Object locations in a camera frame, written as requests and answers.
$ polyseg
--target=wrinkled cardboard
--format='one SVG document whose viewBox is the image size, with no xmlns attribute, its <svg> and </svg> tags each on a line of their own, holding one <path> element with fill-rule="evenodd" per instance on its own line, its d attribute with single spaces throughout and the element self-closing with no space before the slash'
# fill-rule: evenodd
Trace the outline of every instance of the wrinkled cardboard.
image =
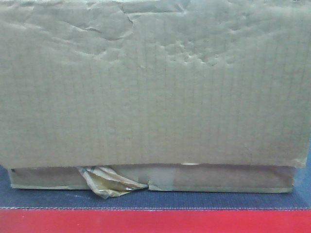
<svg viewBox="0 0 311 233">
<path fill-rule="evenodd" d="M 311 1 L 0 0 L 0 163 L 303 167 Z"/>
</svg>

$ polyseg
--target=red surface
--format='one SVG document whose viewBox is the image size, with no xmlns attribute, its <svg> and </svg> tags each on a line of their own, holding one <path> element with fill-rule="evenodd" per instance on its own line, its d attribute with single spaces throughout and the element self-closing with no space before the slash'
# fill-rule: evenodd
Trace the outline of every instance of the red surface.
<svg viewBox="0 0 311 233">
<path fill-rule="evenodd" d="M 0 210 L 0 233 L 311 233 L 311 210 Z"/>
</svg>

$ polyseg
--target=blue carpet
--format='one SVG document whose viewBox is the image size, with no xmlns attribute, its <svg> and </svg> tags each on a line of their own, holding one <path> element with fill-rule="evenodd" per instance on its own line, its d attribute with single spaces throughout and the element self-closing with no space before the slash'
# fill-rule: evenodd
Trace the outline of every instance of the blue carpet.
<svg viewBox="0 0 311 233">
<path fill-rule="evenodd" d="M 135 191 L 104 200 L 88 190 L 12 189 L 0 167 L 0 208 L 74 209 L 311 209 L 311 150 L 289 194 Z"/>
</svg>

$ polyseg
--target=brown cardboard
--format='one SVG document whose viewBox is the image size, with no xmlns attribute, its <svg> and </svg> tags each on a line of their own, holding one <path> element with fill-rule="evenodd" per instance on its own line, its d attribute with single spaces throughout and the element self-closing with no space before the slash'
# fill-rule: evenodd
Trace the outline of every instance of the brown cardboard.
<svg viewBox="0 0 311 233">
<path fill-rule="evenodd" d="M 307 0 L 0 0 L 0 164 L 15 168 L 16 187 L 36 174 L 33 187 L 85 187 L 60 167 L 157 164 L 155 178 L 177 168 L 154 189 L 288 190 L 292 174 L 278 171 L 305 165 L 311 133 L 310 10 Z"/>
<path fill-rule="evenodd" d="M 150 190 L 208 192 L 290 192 L 295 169 L 281 166 L 117 165 L 119 175 Z M 75 167 L 18 168 L 9 171 L 12 187 L 89 189 Z"/>
</svg>

